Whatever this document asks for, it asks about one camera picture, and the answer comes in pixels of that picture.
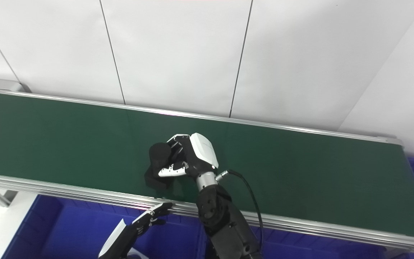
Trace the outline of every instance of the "robotic hand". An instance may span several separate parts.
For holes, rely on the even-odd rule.
[[[228,172],[237,173],[225,171],[217,176],[217,157],[207,138],[199,133],[177,134],[167,143],[151,146],[149,153],[151,166],[145,173],[149,187],[168,188],[174,177],[183,175],[196,181],[199,219],[220,259],[262,259],[250,226],[228,192],[218,184]]]
[[[136,218],[132,224],[126,225],[122,219],[116,226],[98,255],[98,259],[125,259],[137,238],[148,230],[151,225],[163,225],[165,220],[160,216],[169,214],[171,202],[160,203]]]

